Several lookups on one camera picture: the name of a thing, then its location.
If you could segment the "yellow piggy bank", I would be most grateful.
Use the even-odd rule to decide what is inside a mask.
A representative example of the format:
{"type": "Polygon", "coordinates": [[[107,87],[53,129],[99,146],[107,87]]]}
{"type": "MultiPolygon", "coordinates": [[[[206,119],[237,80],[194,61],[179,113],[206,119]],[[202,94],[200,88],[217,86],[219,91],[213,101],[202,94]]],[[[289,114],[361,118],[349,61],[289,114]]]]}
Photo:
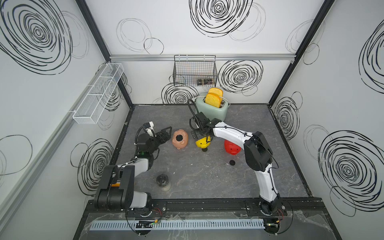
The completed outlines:
{"type": "Polygon", "coordinates": [[[200,148],[202,150],[202,148],[208,148],[211,144],[211,137],[210,136],[207,136],[207,137],[203,137],[199,140],[196,141],[196,145],[198,148],[200,148]]]}

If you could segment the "pink piggy bank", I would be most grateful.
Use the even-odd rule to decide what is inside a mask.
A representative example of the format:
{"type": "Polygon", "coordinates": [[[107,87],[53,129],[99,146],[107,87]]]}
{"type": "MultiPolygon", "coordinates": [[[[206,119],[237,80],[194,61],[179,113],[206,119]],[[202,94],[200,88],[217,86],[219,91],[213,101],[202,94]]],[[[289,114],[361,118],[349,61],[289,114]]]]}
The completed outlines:
{"type": "Polygon", "coordinates": [[[172,144],[178,150],[181,150],[187,146],[189,142],[189,135],[184,130],[177,130],[172,137],[172,144]]]}

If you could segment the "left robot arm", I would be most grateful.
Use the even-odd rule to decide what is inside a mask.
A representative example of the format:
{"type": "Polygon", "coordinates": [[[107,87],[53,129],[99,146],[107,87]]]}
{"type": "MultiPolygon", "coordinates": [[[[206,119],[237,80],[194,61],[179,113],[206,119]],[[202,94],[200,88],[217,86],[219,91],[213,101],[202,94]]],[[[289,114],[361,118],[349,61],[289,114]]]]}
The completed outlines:
{"type": "Polygon", "coordinates": [[[135,191],[135,177],[150,170],[160,152],[160,145],[169,141],[172,127],[155,132],[150,123],[139,128],[135,135],[135,154],[126,163],[105,167],[94,198],[99,210],[131,210],[146,214],[153,209],[151,194],[135,191]]]}

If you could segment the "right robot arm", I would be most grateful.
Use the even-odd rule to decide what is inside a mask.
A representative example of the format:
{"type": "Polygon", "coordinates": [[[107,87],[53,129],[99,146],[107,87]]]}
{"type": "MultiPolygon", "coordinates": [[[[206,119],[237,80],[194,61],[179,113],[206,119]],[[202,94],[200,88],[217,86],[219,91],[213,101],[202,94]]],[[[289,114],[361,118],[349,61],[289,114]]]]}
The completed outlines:
{"type": "Polygon", "coordinates": [[[259,184],[260,211],[266,216],[276,213],[281,201],[273,176],[273,152],[265,136],[239,130],[219,119],[209,120],[203,113],[193,114],[189,123],[195,124],[192,129],[203,137],[222,138],[244,150],[246,163],[254,170],[259,184]]]}

